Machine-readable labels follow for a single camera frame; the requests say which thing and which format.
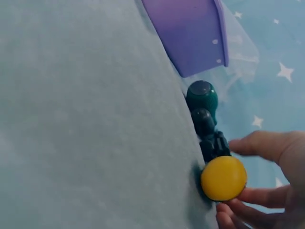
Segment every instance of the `yellow ball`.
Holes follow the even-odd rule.
[[[233,156],[213,159],[201,174],[202,189],[214,201],[227,201],[237,197],[246,183],[247,172],[242,162]]]

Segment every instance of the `toy figure body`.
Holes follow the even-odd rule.
[[[201,185],[208,198],[227,201],[238,196],[247,181],[246,170],[240,160],[231,156],[223,133],[215,129],[218,97],[213,86],[196,81],[188,89],[186,102],[206,166]]]

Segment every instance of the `purple slide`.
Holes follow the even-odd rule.
[[[228,65],[220,0],[142,0],[181,77]]]

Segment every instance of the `finger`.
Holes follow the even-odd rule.
[[[266,208],[284,208],[290,185],[278,188],[245,188],[238,199],[264,206]]]
[[[216,214],[219,229],[237,229],[231,217],[225,212],[218,212]]]
[[[248,136],[233,140],[229,147],[233,152],[244,156],[261,156],[279,164],[281,154],[289,146],[287,133],[254,131]]]
[[[238,218],[254,228],[271,229],[279,216],[278,213],[266,214],[258,211],[237,199],[229,201],[227,205]]]
[[[216,219],[220,229],[249,229],[226,204],[217,206]]]

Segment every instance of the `hand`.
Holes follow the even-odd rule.
[[[305,132],[255,131],[229,143],[233,152],[260,156],[277,163],[290,185],[279,188],[245,188],[236,199],[217,205],[220,229],[305,229]],[[284,213],[266,214],[243,202]]]

